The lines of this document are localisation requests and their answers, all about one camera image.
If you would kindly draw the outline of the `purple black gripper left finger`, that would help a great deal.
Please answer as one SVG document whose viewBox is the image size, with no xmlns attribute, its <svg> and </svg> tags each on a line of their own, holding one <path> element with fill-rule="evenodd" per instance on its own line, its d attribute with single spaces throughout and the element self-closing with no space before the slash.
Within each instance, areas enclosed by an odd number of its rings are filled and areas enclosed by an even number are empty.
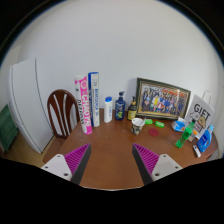
<svg viewBox="0 0 224 224">
<path fill-rule="evenodd" d="M 79 185 L 90 155 L 91 145 L 85 144 L 66 155 L 56 154 L 42 169 Z"/>
</svg>

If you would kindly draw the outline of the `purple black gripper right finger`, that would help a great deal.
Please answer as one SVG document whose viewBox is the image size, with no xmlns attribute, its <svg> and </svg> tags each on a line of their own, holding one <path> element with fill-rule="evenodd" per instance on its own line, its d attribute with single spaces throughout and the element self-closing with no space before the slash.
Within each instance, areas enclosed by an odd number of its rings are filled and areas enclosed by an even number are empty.
<svg viewBox="0 0 224 224">
<path fill-rule="evenodd" d="M 158 155 L 136 143 L 132 146 L 132 154 L 145 185 L 182 169 L 169 155 Z"/>
</svg>

